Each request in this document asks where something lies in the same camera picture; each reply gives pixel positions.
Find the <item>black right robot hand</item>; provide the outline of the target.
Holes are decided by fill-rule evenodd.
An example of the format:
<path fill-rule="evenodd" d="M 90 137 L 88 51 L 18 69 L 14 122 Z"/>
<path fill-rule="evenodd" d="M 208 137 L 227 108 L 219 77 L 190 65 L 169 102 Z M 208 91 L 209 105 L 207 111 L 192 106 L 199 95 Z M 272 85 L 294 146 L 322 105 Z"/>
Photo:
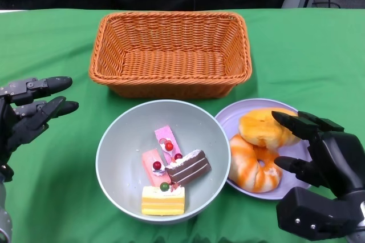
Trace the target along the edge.
<path fill-rule="evenodd" d="M 337 197 L 364 190 L 364 148 L 358 137 L 335 122 L 299 111 L 292 116 L 279 111 L 273 118 L 294 136 L 307 140 L 311 161 L 279 156 L 274 162 L 298 180 L 326 187 Z"/>

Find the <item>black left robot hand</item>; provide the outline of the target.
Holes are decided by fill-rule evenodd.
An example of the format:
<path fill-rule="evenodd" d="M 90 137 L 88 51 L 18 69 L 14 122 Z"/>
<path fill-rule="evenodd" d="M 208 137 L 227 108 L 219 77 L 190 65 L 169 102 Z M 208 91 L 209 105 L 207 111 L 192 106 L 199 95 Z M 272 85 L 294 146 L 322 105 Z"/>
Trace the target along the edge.
<path fill-rule="evenodd" d="M 28 78 L 1 86 L 1 182 L 10 182 L 14 171 L 8 161 L 13 152 L 48 129 L 51 119 L 70 114 L 79 103 L 58 96 L 49 102 L 42 98 L 71 87 L 72 78 L 56 76 Z"/>

